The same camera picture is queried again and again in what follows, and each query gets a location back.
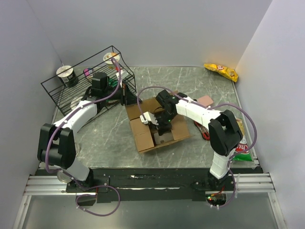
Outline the brown cardboard express box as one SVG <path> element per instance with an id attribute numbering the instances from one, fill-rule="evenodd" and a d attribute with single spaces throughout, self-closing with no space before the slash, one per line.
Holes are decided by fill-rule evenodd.
<path id="1" fill-rule="evenodd" d="M 185 118 L 178 114 L 178 109 L 176 108 L 179 102 L 178 96 L 186 97 L 185 94 L 177 91 L 169 93 L 166 90 L 162 90 L 155 98 L 143 100 L 141 104 L 126 106 L 135 145 L 139 153 L 171 145 L 191 136 Z M 144 112 L 154 114 L 154 112 L 160 110 L 176 111 L 176 117 L 171 121 L 171 131 L 164 133 L 162 136 L 158 135 L 156 125 L 145 125 L 140 120 L 140 115 Z"/>

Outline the red black utility knife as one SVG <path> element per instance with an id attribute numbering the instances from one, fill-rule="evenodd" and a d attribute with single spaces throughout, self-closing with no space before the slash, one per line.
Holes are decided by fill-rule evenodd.
<path id="1" fill-rule="evenodd" d="M 193 123 L 198 128 L 202 138 L 206 141 L 210 141 L 210 135 L 208 129 L 196 121 L 194 121 Z"/>

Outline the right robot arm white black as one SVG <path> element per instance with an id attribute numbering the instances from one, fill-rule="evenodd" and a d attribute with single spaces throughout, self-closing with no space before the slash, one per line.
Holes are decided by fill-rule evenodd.
<path id="1" fill-rule="evenodd" d="M 208 172 L 208 184 L 213 190 L 224 186 L 229 172 L 229 160 L 243 138 L 235 115 L 230 110 L 212 110 L 183 93 L 171 95 L 166 90 L 156 96 L 163 109 L 156 116 L 156 129 L 162 136 L 172 128 L 171 121 L 177 116 L 185 116 L 208 131 L 213 149 L 213 161 Z"/>

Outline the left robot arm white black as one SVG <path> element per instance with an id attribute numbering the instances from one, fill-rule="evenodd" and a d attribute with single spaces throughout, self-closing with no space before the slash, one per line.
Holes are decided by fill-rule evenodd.
<path id="1" fill-rule="evenodd" d="M 94 73 L 91 86 L 76 107 L 61 120 L 41 127 L 37 158 L 45 163 L 47 172 L 62 172 L 84 192 L 93 189 L 93 171 L 77 159 L 74 135 L 109 101 L 121 105 L 137 103 L 136 94 L 128 86 L 128 78 L 129 74 L 124 70 L 114 79 L 104 72 Z"/>

